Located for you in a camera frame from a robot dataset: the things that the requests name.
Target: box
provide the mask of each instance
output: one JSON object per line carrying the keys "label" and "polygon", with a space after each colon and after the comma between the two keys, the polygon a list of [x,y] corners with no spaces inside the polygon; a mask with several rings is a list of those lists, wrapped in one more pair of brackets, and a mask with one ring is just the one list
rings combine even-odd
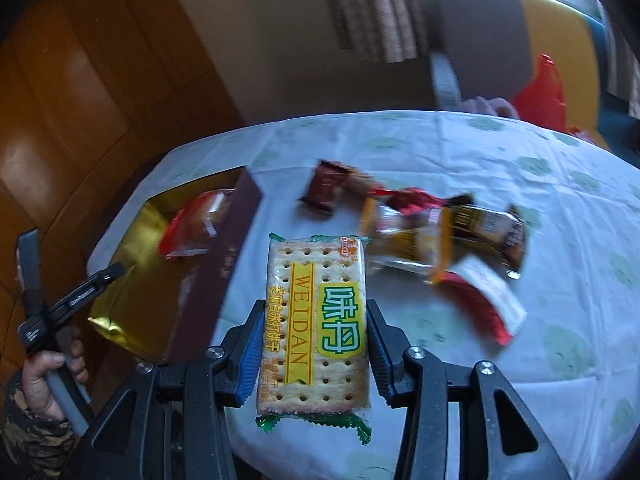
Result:
{"label": "box", "polygon": [[[229,210],[209,252],[169,261],[158,243],[174,215],[211,189],[234,187]],[[95,300],[89,321],[105,338],[155,363],[181,363],[208,348],[236,260],[262,199],[246,168],[193,180],[145,202],[118,245],[111,263],[122,278]],[[178,306],[183,281],[193,286]]]}

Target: white tablecloth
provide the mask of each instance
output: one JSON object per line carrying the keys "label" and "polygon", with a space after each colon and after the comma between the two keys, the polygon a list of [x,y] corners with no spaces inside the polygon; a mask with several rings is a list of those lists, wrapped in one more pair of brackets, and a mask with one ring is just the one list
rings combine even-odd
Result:
{"label": "white tablecloth", "polygon": [[[391,188],[418,186],[441,197],[473,191],[479,205],[520,207],[529,249],[511,286],[529,319],[509,347],[498,348],[411,274],[383,270],[367,282],[367,295],[412,344],[442,360],[494,361],[572,477],[602,478],[640,422],[640,171],[590,144],[519,121],[403,111],[293,119],[208,137],[173,150],[138,186],[88,272],[107,266],[149,197],[249,166],[264,199],[226,295],[213,337],[219,342],[264,297],[269,232],[300,238],[356,231],[359,211],[348,203],[326,221],[296,209],[319,158],[370,171]],[[300,420],[283,420],[265,434],[255,425],[252,396],[228,410],[232,447],[273,479],[390,479],[404,410],[389,409],[373,383],[371,404],[372,442],[362,446],[355,430]]]}

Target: metal screw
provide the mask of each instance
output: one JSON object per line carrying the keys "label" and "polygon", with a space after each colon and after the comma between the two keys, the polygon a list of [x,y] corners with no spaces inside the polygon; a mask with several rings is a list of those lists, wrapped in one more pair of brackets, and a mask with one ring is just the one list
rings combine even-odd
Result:
{"label": "metal screw", "polygon": [[495,372],[495,366],[489,361],[480,361],[478,363],[478,371],[484,375],[493,375]]}
{"label": "metal screw", "polygon": [[405,352],[414,359],[424,359],[424,356],[427,355],[427,351],[420,346],[410,346]]}
{"label": "metal screw", "polygon": [[153,363],[150,363],[149,361],[140,361],[136,365],[136,371],[139,374],[148,374],[153,369],[154,369]]}
{"label": "metal screw", "polygon": [[225,355],[225,349],[222,346],[211,346],[206,351],[209,359],[222,359]]}

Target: brown wood surface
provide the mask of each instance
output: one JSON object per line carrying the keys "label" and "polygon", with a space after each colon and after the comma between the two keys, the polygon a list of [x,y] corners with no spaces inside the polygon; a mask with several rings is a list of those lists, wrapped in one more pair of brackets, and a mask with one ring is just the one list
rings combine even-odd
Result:
{"label": "brown wood surface", "polygon": [[[1,386],[24,359],[15,237],[40,229],[54,301],[140,165],[242,120],[178,0],[33,0],[0,44],[0,117]],[[95,373],[107,343],[84,332]]]}

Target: chair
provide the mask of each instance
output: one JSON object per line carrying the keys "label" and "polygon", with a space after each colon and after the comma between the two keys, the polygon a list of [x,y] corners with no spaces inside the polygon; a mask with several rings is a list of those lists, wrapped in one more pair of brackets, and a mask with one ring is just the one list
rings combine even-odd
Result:
{"label": "chair", "polygon": [[513,99],[549,54],[562,76],[567,127],[640,168],[640,121],[606,91],[604,26],[554,0],[423,0],[433,46],[436,105],[476,96]]}

